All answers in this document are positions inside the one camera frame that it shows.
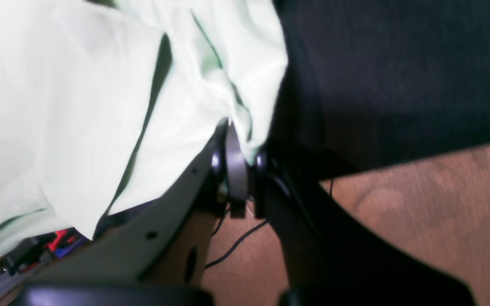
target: black plastic part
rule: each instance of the black plastic part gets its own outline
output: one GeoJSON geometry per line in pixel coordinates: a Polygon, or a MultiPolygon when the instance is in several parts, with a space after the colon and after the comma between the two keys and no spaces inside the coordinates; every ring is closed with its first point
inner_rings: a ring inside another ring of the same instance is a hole
{"type": "Polygon", "coordinates": [[[251,171],[252,180],[249,182],[254,198],[254,215],[257,218],[266,217],[266,177],[268,175],[268,157],[266,147],[261,147],[251,171]]]}
{"type": "Polygon", "coordinates": [[[334,293],[363,294],[375,288],[389,296],[406,288],[416,297],[451,292],[461,304],[474,305],[463,283],[374,235],[315,180],[279,166],[267,176],[266,219],[281,240],[291,287],[331,285],[334,293]]]}
{"type": "Polygon", "coordinates": [[[56,234],[51,232],[49,234],[27,238],[20,242],[16,248],[5,256],[9,275],[13,276],[16,272],[19,272],[22,265],[29,266],[30,264],[37,263],[46,244],[55,238],[56,234]]]}
{"type": "Polygon", "coordinates": [[[212,306],[205,291],[169,286],[29,285],[12,306],[212,306]]]}
{"type": "Polygon", "coordinates": [[[137,205],[136,207],[121,211],[120,213],[117,212],[114,215],[106,215],[102,217],[97,223],[94,241],[102,238],[105,234],[107,234],[107,232],[109,232],[109,230],[119,228],[132,221],[135,219],[135,217],[140,215],[148,207],[148,205],[156,205],[156,200],[137,205]]]}
{"type": "Polygon", "coordinates": [[[380,283],[376,287],[361,287],[356,290],[340,291],[333,286],[291,289],[284,293],[279,306],[317,306],[326,301],[337,301],[338,306],[464,306],[473,305],[466,291],[439,290],[428,287],[387,287],[380,283]]]}
{"type": "Polygon", "coordinates": [[[225,148],[230,215],[232,218],[244,218],[245,205],[249,198],[249,168],[241,153],[237,131],[233,124],[226,133],[225,148]]]}
{"type": "Polygon", "coordinates": [[[228,133],[228,118],[218,123],[214,131],[213,139],[216,139],[213,147],[211,168],[214,179],[222,182],[226,178],[226,134],[228,133]]]}

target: light green fabric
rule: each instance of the light green fabric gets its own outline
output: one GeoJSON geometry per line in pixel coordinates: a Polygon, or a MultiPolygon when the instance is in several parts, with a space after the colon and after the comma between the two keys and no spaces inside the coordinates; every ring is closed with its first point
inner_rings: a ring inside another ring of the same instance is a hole
{"type": "Polygon", "coordinates": [[[75,227],[91,237],[142,130],[164,33],[173,61],[110,213],[161,196],[216,124],[249,162],[286,68],[270,0],[0,0],[0,256],[75,227]]]}

